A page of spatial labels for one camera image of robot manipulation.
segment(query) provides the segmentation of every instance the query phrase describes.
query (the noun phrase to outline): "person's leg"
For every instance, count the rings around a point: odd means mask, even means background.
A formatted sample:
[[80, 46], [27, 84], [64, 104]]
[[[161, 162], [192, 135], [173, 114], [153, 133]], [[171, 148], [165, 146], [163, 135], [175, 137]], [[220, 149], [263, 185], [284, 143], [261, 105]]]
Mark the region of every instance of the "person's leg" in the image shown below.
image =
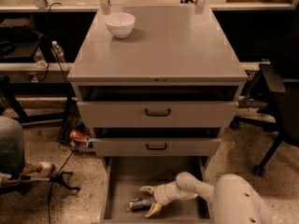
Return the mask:
[[0, 116], [0, 172], [19, 175], [25, 166], [22, 126]]

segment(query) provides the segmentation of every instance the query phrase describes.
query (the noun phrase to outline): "white robotic arm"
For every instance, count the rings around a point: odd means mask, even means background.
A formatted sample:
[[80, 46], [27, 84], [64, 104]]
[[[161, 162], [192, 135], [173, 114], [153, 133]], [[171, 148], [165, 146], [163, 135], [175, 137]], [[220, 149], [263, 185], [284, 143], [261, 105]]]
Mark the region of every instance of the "white robotic arm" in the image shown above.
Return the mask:
[[174, 200], [190, 200], [198, 196], [213, 207], [215, 224], [271, 224], [269, 208], [253, 189], [238, 175], [223, 175], [215, 187], [182, 172], [176, 181], [156, 187], [142, 187], [153, 195], [153, 202], [146, 217], [155, 216], [164, 205]]

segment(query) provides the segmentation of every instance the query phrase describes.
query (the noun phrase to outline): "sneaker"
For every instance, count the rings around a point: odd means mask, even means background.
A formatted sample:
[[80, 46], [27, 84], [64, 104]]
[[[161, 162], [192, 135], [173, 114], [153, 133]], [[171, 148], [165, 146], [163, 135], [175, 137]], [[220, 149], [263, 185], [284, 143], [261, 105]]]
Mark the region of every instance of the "sneaker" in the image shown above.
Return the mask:
[[[55, 165], [48, 161], [42, 161], [35, 164], [25, 163], [25, 167], [21, 175], [29, 175], [32, 177], [46, 177], [51, 175], [55, 169]], [[0, 188], [17, 186], [21, 183], [30, 182], [34, 182], [34, 180], [9, 180], [8, 178], [0, 177]]]

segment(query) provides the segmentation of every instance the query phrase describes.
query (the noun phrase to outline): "black office chair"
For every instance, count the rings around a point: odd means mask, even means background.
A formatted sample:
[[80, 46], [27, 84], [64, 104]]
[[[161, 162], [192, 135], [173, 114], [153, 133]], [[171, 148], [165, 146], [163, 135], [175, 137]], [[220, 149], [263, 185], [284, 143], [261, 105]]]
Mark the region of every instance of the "black office chair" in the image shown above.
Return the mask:
[[267, 106], [258, 112], [272, 115], [276, 122], [235, 117], [231, 128], [236, 129], [239, 122], [245, 122], [263, 127], [267, 132], [278, 131], [274, 144], [261, 163], [253, 168], [255, 175], [263, 176], [265, 165], [282, 141], [299, 147], [299, 6], [276, 59], [259, 66], [260, 71], [256, 75], [258, 82], [250, 97], [266, 102]]

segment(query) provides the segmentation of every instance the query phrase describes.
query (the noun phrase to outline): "chair armrest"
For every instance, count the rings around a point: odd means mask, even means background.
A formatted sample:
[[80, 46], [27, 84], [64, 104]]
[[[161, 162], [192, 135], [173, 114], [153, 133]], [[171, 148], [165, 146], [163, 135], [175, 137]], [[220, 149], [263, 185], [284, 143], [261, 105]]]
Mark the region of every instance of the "chair armrest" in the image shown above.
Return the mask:
[[285, 88], [279, 72], [270, 63], [260, 63], [259, 66], [269, 90], [273, 93], [284, 93]]

